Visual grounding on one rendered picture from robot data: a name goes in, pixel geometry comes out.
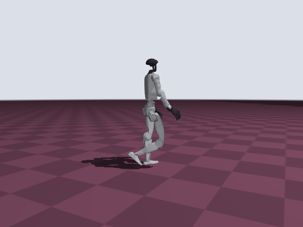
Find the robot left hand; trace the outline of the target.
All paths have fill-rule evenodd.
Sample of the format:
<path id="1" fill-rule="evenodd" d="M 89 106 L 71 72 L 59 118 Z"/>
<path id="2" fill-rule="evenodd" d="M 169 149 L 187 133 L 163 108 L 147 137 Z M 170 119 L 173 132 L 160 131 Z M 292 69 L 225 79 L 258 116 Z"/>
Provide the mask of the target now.
<path id="1" fill-rule="evenodd" d="M 161 117 L 161 119 L 162 119 L 162 116 L 161 115 L 163 115 L 161 112 L 159 112 L 159 111 L 157 111 L 157 108 L 155 107 L 155 113 L 158 113 L 158 115 Z"/>

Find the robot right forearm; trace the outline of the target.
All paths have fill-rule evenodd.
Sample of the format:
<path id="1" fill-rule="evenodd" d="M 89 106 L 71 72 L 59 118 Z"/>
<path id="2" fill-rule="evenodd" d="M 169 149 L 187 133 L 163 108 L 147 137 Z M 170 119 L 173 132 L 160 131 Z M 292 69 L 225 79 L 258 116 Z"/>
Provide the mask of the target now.
<path id="1" fill-rule="evenodd" d="M 161 95 L 160 100 L 163 102 L 164 106 L 165 106 L 166 108 L 168 107 L 169 109 L 171 109 L 172 107 L 171 107 L 171 105 L 169 104 L 169 102 L 167 101 L 166 96 L 165 96 L 165 93 L 164 93 L 163 90 L 160 91 L 160 95 Z"/>

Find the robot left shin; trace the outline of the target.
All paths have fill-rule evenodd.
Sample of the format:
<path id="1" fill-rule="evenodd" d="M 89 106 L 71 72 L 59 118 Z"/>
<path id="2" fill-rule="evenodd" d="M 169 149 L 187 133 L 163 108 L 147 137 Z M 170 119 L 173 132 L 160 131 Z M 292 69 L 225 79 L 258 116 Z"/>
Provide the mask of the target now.
<path id="1" fill-rule="evenodd" d="M 143 139 L 143 147 L 145 147 L 145 146 L 147 146 L 147 145 L 149 145 L 149 144 L 151 144 L 151 143 L 152 143 L 152 136 L 151 136 L 151 138 L 150 138 L 149 140 L 144 140 L 144 139 Z M 145 161 L 146 161 L 146 162 L 149 162 L 149 161 L 150 161 L 150 160 L 149 160 L 150 155 L 151 155 L 151 153 L 145 154 Z"/>

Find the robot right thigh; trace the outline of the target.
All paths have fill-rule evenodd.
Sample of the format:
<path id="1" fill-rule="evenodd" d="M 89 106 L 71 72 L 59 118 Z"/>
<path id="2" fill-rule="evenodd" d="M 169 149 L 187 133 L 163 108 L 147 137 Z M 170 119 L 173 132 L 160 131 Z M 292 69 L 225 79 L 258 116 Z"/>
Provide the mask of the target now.
<path id="1" fill-rule="evenodd" d="M 164 126 L 163 126 L 163 123 L 162 123 L 162 120 L 161 120 L 160 116 L 158 115 L 158 113 L 154 113 L 153 111 L 149 111 L 148 114 L 149 114 L 148 117 L 149 117 L 151 122 L 156 121 L 154 123 L 154 128 L 155 128 L 155 130 L 156 130 L 156 132 L 159 136 L 159 138 L 157 140 L 161 140 L 162 143 L 164 143 L 165 132 L 164 132 Z M 163 146 L 163 144 L 162 144 L 162 146 Z"/>

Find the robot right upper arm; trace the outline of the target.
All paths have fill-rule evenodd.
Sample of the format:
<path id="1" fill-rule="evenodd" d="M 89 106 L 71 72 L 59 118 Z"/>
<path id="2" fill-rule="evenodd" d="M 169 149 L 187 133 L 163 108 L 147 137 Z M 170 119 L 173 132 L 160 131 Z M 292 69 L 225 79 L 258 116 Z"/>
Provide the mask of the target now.
<path id="1" fill-rule="evenodd" d="M 160 95 L 161 85 L 160 85 L 160 77 L 159 77 L 159 75 L 158 74 L 151 75 L 151 79 L 154 82 L 155 89 L 156 89 L 156 92 L 157 92 L 157 96 L 161 97 L 161 95 Z"/>

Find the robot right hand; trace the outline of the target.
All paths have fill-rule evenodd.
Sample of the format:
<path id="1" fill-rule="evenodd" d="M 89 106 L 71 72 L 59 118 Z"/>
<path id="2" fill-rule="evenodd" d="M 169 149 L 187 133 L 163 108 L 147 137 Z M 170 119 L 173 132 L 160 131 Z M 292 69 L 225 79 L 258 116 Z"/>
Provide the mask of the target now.
<path id="1" fill-rule="evenodd" d="M 176 120 L 180 119 L 181 114 L 178 110 L 173 109 L 173 107 L 171 109 L 169 109 L 168 107 L 166 108 L 169 112 L 171 111 L 172 114 L 176 117 Z"/>

